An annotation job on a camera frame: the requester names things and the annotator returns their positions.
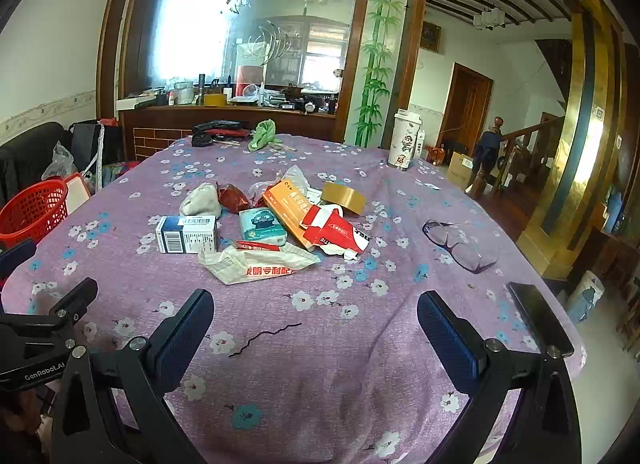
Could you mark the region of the white cloth ball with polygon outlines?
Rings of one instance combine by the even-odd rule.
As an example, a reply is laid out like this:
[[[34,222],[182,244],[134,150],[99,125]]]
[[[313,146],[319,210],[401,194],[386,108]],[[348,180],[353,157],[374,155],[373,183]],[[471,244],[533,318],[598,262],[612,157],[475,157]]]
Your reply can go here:
[[[213,216],[221,215],[221,204],[215,184],[203,183],[193,189],[179,206],[180,216]]]

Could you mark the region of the dark red snack wrapper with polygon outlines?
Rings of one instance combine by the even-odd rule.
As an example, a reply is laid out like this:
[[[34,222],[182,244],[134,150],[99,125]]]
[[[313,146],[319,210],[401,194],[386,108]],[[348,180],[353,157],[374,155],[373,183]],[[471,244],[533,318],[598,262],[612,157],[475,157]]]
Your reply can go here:
[[[231,184],[221,185],[217,188],[218,202],[222,207],[233,214],[239,214],[250,208],[250,201],[238,187]]]

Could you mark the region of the gold tape roll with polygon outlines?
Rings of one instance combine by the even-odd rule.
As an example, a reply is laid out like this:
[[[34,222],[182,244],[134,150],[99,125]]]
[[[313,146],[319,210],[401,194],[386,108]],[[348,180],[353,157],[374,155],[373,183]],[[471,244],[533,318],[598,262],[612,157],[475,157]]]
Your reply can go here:
[[[340,205],[343,209],[357,215],[363,213],[367,204],[367,199],[362,193],[348,186],[331,183],[330,181],[323,185],[321,199],[330,204]]]

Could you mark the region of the red white cigarette carton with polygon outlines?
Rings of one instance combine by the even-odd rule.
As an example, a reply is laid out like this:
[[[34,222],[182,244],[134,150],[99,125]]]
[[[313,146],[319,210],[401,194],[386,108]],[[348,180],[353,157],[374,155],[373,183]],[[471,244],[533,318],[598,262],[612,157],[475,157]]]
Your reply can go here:
[[[303,237],[326,255],[341,256],[352,261],[361,255],[370,243],[370,237],[355,228],[343,217],[337,204],[312,205],[300,222]]]

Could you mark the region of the black smartphone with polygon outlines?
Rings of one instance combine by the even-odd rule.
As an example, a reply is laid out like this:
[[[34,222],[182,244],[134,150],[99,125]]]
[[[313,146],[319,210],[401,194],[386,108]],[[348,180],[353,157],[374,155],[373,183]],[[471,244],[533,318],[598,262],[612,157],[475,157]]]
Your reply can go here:
[[[521,311],[524,323],[532,332],[538,348],[543,352],[551,348],[553,354],[563,358],[573,356],[574,345],[535,285],[509,282],[506,288]]]

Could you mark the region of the red plastic mesh basket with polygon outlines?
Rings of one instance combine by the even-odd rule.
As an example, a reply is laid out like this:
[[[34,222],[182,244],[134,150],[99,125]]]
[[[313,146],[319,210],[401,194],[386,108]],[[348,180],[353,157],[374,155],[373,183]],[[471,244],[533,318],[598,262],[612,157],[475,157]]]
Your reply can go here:
[[[67,217],[68,188],[64,180],[40,181],[13,197],[1,210],[2,249],[25,240],[40,242]]]

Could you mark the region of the red white lidded box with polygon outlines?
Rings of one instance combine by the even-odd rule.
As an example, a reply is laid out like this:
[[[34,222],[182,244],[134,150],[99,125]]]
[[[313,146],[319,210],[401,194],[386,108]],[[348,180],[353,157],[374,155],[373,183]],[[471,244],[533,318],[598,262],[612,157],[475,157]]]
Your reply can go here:
[[[79,173],[74,173],[66,177],[64,183],[67,188],[65,199],[66,211],[67,214],[70,215],[90,199],[91,193],[85,180]]]

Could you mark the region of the blue white medicine box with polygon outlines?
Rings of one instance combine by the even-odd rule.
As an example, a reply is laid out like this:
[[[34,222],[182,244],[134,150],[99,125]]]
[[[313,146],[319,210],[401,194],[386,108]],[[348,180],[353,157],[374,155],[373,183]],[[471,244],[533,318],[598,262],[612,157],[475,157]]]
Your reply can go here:
[[[213,215],[163,216],[155,227],[160,253],[216,252],[217,220]]]

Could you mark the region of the white printed plastic wrapper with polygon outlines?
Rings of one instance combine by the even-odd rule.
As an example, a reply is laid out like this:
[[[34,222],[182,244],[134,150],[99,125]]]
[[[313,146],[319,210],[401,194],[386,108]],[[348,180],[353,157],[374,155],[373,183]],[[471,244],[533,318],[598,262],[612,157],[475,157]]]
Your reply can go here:
[[[289,276],[320,262],[318,256],[291,243],[261,244],[257,249],[229,245],[219,252],[201,250],[198,262],[223,284],[240,284]]]

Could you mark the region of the black leather sofa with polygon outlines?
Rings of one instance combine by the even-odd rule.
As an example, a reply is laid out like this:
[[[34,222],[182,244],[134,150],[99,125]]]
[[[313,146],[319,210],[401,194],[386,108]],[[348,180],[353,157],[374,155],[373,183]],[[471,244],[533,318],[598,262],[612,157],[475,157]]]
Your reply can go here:
[[[61,124],[43,123],[1,146],[0,203],[6,205],[32,184],[39,183],[52,163],[53,148],[61,143],[70,148],[72,135]]]

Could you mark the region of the teal tissue pack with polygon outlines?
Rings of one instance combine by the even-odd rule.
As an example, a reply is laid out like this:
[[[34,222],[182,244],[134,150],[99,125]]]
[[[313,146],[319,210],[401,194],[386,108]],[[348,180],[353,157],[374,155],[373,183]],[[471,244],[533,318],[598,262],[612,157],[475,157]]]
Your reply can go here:
[[[239,213],[242,239],[248,242],[285,245],[288,232],[268,207],[254,207]]]

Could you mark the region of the cardboard box on floor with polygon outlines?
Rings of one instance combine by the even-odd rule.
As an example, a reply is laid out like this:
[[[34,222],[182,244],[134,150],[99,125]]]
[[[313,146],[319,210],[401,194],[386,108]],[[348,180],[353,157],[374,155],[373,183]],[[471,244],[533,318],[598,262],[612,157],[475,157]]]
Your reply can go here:
[[[470,186],[469,180],[472,175],[473,159],[468,155],[454,152],[451,156],[447,179],[454,186],[464,190]]]

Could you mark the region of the wooden stair railing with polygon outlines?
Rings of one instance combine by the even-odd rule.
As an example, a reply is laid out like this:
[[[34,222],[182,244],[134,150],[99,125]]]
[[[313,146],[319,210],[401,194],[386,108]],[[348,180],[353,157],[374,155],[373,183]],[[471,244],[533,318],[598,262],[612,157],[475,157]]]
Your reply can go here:
[[[536,177],[541,168],[550,169],[558,150],[564,117],[542,113],[540,122],[506,134],[504,154],[498,161],[498,175],[491,195],[508,188],[520,175]]]

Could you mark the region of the purple floral tablecloth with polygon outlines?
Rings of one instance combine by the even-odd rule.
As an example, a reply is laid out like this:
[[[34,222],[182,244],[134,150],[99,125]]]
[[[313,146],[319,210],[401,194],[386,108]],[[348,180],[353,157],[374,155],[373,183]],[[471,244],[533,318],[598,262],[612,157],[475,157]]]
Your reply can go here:
[[[99,191],[50,232],[6,281],[7,314],[46,315],[85,278],[98,295],[77,325],[76,346],[115,351],[150,336],[196,290],[214,317],[180,386],[165,396],[202,463],[431,463],[469,400],[457,392],[416,307],[435,291],[483,339],[533,352],[532,332],[506,288],[533,284],[574,345],[570,380],[585,348],[524,255],[472,200],[424,162],[406,172],[379,150],[293,138],[291,152],[194,148],[184,139]],[[223,284],[197,254],[160,253],[155,227],[203,183],[250,186],[297,165],[312,188],[362,193],[343,217],[370,237],[352,261],[312,253],[289,276]],[[468,273],[426,239],[428,219],[454,223],[498,256]],[[242,239],[239,214],[221,206],[216,252]]]

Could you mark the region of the black red bag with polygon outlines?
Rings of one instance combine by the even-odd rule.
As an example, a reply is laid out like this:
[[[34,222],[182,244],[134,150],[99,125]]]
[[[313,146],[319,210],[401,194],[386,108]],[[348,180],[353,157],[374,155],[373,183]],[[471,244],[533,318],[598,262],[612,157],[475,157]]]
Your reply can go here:
[[[207,147],[213,143],[239,146],[242,140],[250,137],[250,130],[242,122],[213,120],[192,127],[191,143],[193,147]]]

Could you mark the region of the orange medicine box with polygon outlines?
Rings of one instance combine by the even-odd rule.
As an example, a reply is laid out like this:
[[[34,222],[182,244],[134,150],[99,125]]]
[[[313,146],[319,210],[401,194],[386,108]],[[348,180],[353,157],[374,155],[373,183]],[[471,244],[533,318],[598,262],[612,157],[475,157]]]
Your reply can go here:
[[[305,229],[300,225],[310,210],[311,203],[292,181],[280,180],[269,187],[262,198],[293,238],[307,251],[313,251],[316,246],[304,237]]]

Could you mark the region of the crumpled clear plastic bag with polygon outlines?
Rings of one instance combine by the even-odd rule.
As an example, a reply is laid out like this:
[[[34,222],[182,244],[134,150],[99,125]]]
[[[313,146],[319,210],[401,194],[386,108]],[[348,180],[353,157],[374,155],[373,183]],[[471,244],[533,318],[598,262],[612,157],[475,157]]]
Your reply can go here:
[[[289,180],[311,204],[321,203],[321,191],[312,188],[303,171],[297,165],[293,165],[285,172],[277,172],[276,178],[273,180],[258,181],[250,186],[247,195],[250,204],[257,205],[268,188],[284,179]]]

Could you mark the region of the wooden door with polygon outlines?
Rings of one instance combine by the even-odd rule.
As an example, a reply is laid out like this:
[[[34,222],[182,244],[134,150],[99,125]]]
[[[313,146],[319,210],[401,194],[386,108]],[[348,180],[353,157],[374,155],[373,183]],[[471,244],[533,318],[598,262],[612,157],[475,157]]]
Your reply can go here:
[[[494,80],[469,67],[454,63],[449,91],[436,145],[462,147],[469,154],[485,124]]]

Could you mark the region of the white printed paper cup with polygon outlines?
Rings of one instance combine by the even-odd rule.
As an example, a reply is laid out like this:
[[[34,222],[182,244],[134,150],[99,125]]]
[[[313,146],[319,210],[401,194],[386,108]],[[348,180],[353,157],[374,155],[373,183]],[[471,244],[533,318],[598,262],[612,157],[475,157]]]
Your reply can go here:
[[[405,109],[399,109],[395,113],[388,165],[401,171],[409,169],[421,126],[422,120],[418,113]]]

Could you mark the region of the green crumpled cloth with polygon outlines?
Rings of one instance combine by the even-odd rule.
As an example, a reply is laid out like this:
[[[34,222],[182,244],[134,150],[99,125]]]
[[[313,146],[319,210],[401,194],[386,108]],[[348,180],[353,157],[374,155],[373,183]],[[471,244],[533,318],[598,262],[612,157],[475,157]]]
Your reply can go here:
[[[273,120],[263,120],[256,125],[247,149],[255,152],[267,146],[280,145],[280,143],[281,140],[277,139],[276,123]]]

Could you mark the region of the large framed mirror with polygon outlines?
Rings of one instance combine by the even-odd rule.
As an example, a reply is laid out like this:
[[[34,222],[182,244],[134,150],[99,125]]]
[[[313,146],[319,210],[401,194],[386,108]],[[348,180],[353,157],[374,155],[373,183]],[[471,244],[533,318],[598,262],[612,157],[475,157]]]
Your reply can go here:
[[[348,128],[408,100],[424,0],[107,0],[96,113],[177,81],[337,91]]]

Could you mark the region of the purple frame eyeglasses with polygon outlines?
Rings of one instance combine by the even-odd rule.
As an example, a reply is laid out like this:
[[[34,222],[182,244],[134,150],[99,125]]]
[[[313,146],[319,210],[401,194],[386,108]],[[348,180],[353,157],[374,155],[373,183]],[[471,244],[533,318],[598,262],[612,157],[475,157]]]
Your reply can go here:
[[[498,261],[494,251],[481,249],[454,223],[428,219],[422,226],[422,232],[428,241],[468,273],[484,273]]]

